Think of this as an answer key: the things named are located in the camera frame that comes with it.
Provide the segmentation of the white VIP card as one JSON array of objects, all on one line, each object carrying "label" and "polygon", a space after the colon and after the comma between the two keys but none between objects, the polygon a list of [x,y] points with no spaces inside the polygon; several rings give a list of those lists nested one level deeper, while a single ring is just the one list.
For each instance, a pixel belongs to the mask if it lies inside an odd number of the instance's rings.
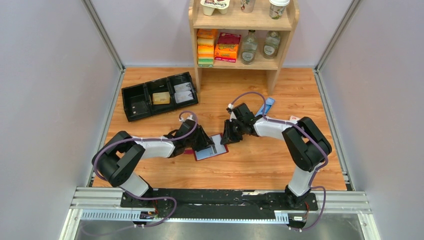
[{"label": "white VIP card", "polygon": [[176,93],[192,90],[192,85],[190,82],[180,83],[180,84],[174,85],[173,87]]}]

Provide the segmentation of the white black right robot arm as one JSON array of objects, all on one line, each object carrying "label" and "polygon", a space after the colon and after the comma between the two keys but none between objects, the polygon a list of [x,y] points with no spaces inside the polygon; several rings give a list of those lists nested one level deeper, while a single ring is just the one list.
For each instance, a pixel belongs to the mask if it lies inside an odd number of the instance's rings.
[{"label": "white black right robot arm", "polygon": [[245,103],[229,104],[230,118],[224,122],[222,145],[238,143],[244,135],[269,137],[285,142],[295,164],[293,176],[285,187],[285,202],[299,209],[310,193],[316,171],[325,165],[332,147],[309,117],[296,121],[279,120],[263,114],[254,115]]}]

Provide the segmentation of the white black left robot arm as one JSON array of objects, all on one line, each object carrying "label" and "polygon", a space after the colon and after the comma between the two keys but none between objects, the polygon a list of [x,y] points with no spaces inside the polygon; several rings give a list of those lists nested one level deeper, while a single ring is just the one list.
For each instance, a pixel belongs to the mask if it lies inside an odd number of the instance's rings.
[{"label": "white black left robot arm", "polygon": [[135,173],[140,160],[150,158],[174,158],[186,149],[201,151],[214,145],[203,127],[195,120],[187,119],[178,129],[159,138],[140,138],[126,131],[119,131],[99,152],[91,163],[95,173],[112,187],[119,187],[133,195],[140,207],[148,207],[153,201],[150,185]]}]

